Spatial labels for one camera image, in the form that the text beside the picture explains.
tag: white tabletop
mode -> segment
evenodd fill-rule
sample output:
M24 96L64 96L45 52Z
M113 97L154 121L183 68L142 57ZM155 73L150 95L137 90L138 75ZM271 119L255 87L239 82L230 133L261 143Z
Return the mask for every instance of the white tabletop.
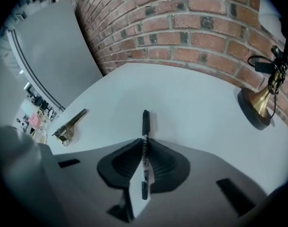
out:
M278 117L254 128L238 102L239 88L182 68L127 63L81 94L49 130L54 155L101 148L142 134L142 113L151 115L150 137L213 153L251 177L269 194L288 179L288 127ZM51 136L82 109L69 146Z

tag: brick wall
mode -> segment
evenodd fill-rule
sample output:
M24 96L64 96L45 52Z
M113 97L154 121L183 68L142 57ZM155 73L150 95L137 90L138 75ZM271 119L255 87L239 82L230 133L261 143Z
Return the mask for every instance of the brick wall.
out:
M259 91L268 78L252 70L247 58L272 58L274 44L283 48L258 22L259 0L71 1L104 75L126 62L156 63ZM288 125L288 78L277 104Z

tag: black cable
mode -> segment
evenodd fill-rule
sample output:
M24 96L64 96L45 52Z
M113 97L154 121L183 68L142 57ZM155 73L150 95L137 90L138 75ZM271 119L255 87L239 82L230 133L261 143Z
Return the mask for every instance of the black cable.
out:
M271 75L269 77L269 80L268 80L268 89L269 89L269 92L274 95L274 110L273 110L273 114L270 118L273 118L273 116L275 115L275 112L276 112L276 95L278 94L279 92L279 87L281 86L281 84L283 84L285 78L286 78L286 68L284 66L278 66L275 61L272 61L271 59L265 57L265 56L261 56L261 55L253 55L253 56L250 56L247 60L248 64L252 67L255 67L255 65L253 65L250 60L251 59L263 59L263 60L266 60L268 62L270 62L276 69L276 71L278 72L279 76L278 76L278 79L275 80L274 79L274 75Z

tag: pink object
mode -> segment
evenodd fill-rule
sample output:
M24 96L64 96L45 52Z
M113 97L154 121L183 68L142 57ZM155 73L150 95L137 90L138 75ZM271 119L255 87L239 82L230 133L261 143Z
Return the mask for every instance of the pink object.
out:
M38 128L41 124L41 120L38 117L37 113L33 113L32 116L29 118L29 122L34 127Z

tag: lamp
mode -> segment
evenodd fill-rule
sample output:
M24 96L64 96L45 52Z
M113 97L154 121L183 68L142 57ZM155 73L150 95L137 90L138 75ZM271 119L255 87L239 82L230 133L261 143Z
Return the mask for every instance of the lamp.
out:
M275 45L272 47L273 61L258 55L248 58L248 64L253 66L255 71L270 74L268 85L257 93L248 88L243 88L237 96L239 105L250 123L257 129L263 130L270 125L271 118L275 114L276 95L279 93L279 88L286 77L288 68L288 22L281 17L270 0L260 0L258 19L267 31L281 41L285 41L283 52ZM252 59L263 59L268 63L257 61L252 64ZM273 115L270 115L267 109L271 95L274 95Z

